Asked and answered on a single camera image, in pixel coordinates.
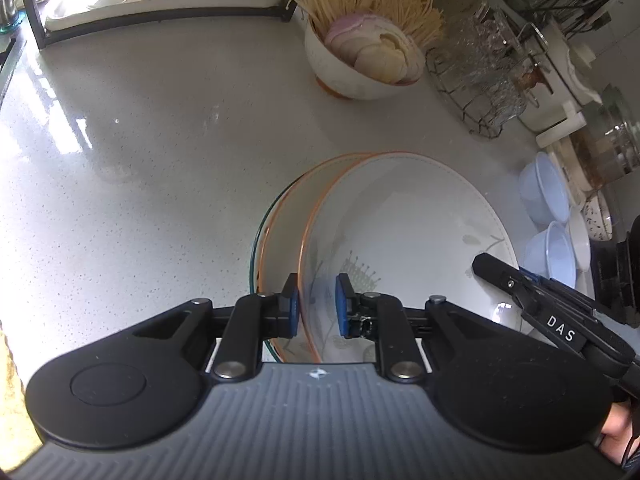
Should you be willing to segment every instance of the bowl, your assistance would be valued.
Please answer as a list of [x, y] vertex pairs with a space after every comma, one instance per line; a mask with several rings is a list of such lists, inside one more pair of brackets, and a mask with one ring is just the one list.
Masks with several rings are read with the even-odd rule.
[[591, 242], [587, 223], [584, 221], [581, 211], [576, 207], [571, 209], [567, 230], [574, 248], [575, 263], [578, 269], [586, 272], [591, 265]]
[[609, 206], [601, 191], [591, 196], [582, 210], [591, 240], [608, 242], [613, 238], [613, 225]]
[[[348, 153], [326, 160], [307, 171], [280, 198], [269, 215], [257, 248], [257, 290], [280, 290], [291, 272], [298, 270], [300, 244], [306, 221], [316, 201], [332, 182], [368, 153]], [[288, 363], [313, 363], [319, 357], [312, 352], [305, 332], [290, 340], [272, 340], [279, 357]]]
[[415, 153], [371, 155], [347, 170], [312, 211], [298, 263], [300, 314], [322, 362], [375, 359], [373, 343], [340, 336], [335, 277], [356, 292], [396, 296], [424, 308], [431, 294], [519, 330], [503, 291], [476, 278], [488, 252], [513, 267], [509, 237], [488, 202], [451, 168]]
[[519, 187], [524, 207], [536, 224], [546, 227], [553, 221], [567, 223], [569, 197], [566, 186], [546, 153], [539, 152], [522, 170]]
[[336, 97], [381, 99], [396, 95], [416, 83], [390, 85], [361, 74], [324, 46], [311, 22], [306, 22], [305, 51], [318, 84]]
[[529, 272], [575, 287], [575, 255], [564, 226], [554, 220], [524, 249], [522, 267]]

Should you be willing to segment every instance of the kitchen countertop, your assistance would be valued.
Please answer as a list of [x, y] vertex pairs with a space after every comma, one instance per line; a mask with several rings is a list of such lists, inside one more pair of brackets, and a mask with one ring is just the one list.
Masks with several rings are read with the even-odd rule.
[[234, 304], [274, 197], [322, 160], [383, 150], [469, 179], [522, 257], [533, 137], [517, 121], [469, 135], [426, 77], [386, 101], [335, 99], [302, 30], [268, 18], [30, 41], [0, 108], [0, 320], [22, 380], [189, 298]]

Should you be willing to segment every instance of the plate with orange rim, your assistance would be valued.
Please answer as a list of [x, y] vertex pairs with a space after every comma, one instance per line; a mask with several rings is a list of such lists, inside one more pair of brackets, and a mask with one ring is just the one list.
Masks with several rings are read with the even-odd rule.
[[[302, 235], [316, 202], [341, 174], [369, 155], [347, 153], [326, 160], [304, 173], [276, 200], [258, 234], [253, 266], [257, 268], [257, 291], [280, 290], [289, 274], [296, 272]], [[302, 323], [295, 338], [273, 339], [271, 344], [285, 362], [318, 362]]]
[[300, 313], [320, 362], [375, 360], [373, 343], [340, 336], [335, 277], [423, 308], [431, 294], [520, 330], [511, 298], [473, 274], [488, 252], [518, 268], [500, 219], [482, 194], [444, 164], [416, 153], [379, 153], [338, 177], [309, 215], [298, 260]]

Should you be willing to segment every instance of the wall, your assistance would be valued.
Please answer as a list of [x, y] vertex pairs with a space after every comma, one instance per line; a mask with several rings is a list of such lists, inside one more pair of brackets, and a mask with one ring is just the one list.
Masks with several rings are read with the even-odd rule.
[[[594, 83], [598, 89], [608, 83], [620, 88], [636, 117], [640, 119], [640, 0], [618, 0], [610, 9], [611, 22], [600, 30], [577, 39], [596, 53]], [[629, 230], [640, 215], [640, 170], [613, 183], [608, 191], [618, 209], [618, 225]]]

